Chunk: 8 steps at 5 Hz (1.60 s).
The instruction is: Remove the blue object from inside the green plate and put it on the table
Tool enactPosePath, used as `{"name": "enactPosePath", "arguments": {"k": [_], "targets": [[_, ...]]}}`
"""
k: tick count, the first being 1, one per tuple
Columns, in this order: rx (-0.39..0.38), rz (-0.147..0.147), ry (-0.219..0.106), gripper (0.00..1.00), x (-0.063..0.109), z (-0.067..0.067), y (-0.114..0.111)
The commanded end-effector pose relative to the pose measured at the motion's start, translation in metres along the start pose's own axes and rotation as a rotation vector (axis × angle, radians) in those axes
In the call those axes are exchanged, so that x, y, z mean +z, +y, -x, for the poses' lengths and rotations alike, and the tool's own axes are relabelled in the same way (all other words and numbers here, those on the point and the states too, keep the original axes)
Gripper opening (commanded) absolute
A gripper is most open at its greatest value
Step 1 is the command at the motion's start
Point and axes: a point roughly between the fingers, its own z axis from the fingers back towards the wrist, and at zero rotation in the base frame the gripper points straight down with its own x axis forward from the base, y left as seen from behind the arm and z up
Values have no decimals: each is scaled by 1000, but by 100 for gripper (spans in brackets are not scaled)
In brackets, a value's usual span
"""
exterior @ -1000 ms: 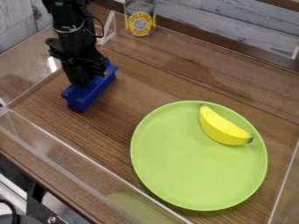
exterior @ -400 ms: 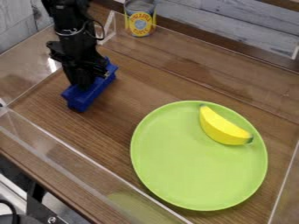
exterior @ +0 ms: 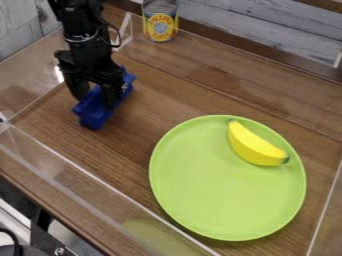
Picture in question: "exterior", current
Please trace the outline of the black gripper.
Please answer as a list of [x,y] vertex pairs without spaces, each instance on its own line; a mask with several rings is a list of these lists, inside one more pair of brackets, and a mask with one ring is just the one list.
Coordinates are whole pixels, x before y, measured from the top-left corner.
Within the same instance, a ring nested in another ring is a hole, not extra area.
[[64,36],[68,50],[53,55],[72,96],[81,100],[89,92],[89,83],[101,87],[102,104],[110,108],[121,98],[122,70],[112,59],[112,49],[118,45],[108,35]]

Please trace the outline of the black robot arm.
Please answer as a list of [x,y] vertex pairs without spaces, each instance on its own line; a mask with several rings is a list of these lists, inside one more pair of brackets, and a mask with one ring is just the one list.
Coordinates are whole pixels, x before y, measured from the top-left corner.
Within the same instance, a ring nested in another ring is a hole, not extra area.
[[89,83],[102,91],[102,105],[110,108],[122,94],[122,68],[112,59],[108,27],[117,28],[101,17],[105,0],[48,0],[49,7],[62,26],[66,50],[53,55],[72,96],[81,100],[89,92]]

